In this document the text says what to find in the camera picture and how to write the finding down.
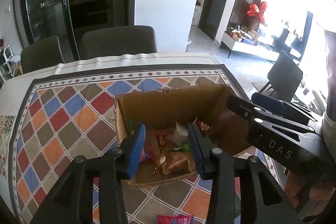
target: tablecloth border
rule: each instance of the tablecloth border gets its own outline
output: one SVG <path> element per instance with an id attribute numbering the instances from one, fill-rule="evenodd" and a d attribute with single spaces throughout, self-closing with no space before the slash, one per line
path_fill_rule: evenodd
<path id="1" fill-rule="evenodd" d="M 16 137 L 16 131 L 19 126 L 19 122 L 21 120 L 22 113 L 24 111 L 24 107 L 26 105 L 27 100 L 29 99 L 31 95 L 31 91 L 33 90 L 34 86 L 41 83 L 46 83 L 50 81 L 55 80 L 65 80 L 65 79 L 72 79 L 76 77 L 84 77 L 84 76 L 90 76 L 90 75 L 104 75 L 104 74 L 112 74 L 112 73 L 128 73 L 128 72 L 142 72 L 142 71 L 149 71 L 149 70 L 187 70 L 187 69 L 221 69 L 226 77 L 229 79 L 229 81 L 232 83 L 232 85 L 235 87 L 238 94 L 247 101 L 250 101 L 246 93 L 244 92 L 241 85 L 238 83 L 236 78 L 232 75 L 232 73 L 226 68 L 224 64 L 219 65 L 208 65 L 208 64 L 159 64 L 159 65 L 139 65 L 139 66 L 125 66 L 125 67 L 115 67 L 115 68 L 105 68 L 105 69 L 93 69 L 93 70 L 85 70 L 85 71 L 76 71 L 61 75 L 51 75 L 45 78 L 40 79 L 34 79 L 26 94 L 25 97 L 21 103 L 21 106 L 19 108 L 19 112 L 16 116 L 15 125 L 13 128 L 12 136 L 9 140 L 9 153 L 8 153 L 8 159 L 11 159 L 13 157 L 13 142 Z M 13 176 L 13 166 L 12 166 L 12 160 L 8 160 L 8 184 L 9 184 L 9 195 L 11 199 L 11 204 L 13 207 L 13 211 L 15 214 L 15 217 L 19 219 L 19 213 L 16 208 L 14 196 L 13 196 L 13 183 L 12 183 L 12 176 Z"/>

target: chair backrest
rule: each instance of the chair backrest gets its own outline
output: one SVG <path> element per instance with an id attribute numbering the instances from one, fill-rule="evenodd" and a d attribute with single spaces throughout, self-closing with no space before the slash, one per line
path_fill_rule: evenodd
<path id="1" fill-rule="evenodd" d="M 303 77 L 303 72 L 294 61 L 281 51 L 267 78 L 281 100 L 290 102 Z"/>
<path id="2" fill-rule="evenodd" d="M 154 29 L 149 26 L 111 27 L 87 32 L 78 50 L 84 60 L 157 52 Z"/>
<path id="3" fill-rule="evenodd" d="M 39 40 L 21 52 L 23 73 L 53 67 L 59 63 L 64 63 L 64 58 L 57 36 Z"/>

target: open cardboard box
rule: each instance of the open cardboard box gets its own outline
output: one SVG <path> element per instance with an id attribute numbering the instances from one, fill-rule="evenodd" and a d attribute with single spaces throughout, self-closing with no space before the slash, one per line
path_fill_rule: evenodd
<path id="1" fill-rule="evenodd" d="M 130 135 L 129 120 L 136 130 L 146 126 L 146 141 L 155 138 L 153 130 L 175 127 L 175 122 L 186 124 L 196 117 L 212 126 L 210 138 L 231 155 L 250 147 L 245 141 L 248 122 L 229 111 L 228 96 L 236 95 L 232 88 L 222 84 L 191 86 L 177 90 L 155 90 L 128 93 L 115 99 L 115 117 L 118 142 Z M 129 181 L 132 187 L 160 185 L 187 178 L 196 174 L 180 171 L 155 175 L 155 164 L 141 162 L 136 175 Z"/>

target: white sleeve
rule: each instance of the white sleeve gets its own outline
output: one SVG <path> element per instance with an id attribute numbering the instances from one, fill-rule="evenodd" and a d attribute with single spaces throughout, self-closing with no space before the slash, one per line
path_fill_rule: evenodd
<path id="1" fill-rule="evenodd" d="M 330 120 L 326 112 L 324 112 L 322 119 L 322 134 L 325 144 L 336 162 L 336 122 Z"/>

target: white lettering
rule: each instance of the white lettering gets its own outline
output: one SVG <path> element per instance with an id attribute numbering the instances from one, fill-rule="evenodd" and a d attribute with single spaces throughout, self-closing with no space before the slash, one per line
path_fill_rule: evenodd
<path id="1" fill-rule="evenodd" d="M 275 141 L 271 140 L 271 142 L 268 145 L 269 148 L 274 148 L 275 147 Z"/>
<path id="2" fill-rule="evenodd" d="M 277 150 L 277 152 L 280 152 L 280 154 L 282 154 L 282 149 L 283 149 L 283 146 L 281 146 L 281 147 Z"/>
<path id="3" fill-rule="evenodd" d="M 285 156 L 285 158 L 289 159 L 291 157 L 292 153 L 293 153 L 292 151 L 288 151 L 287 155 Z"/>

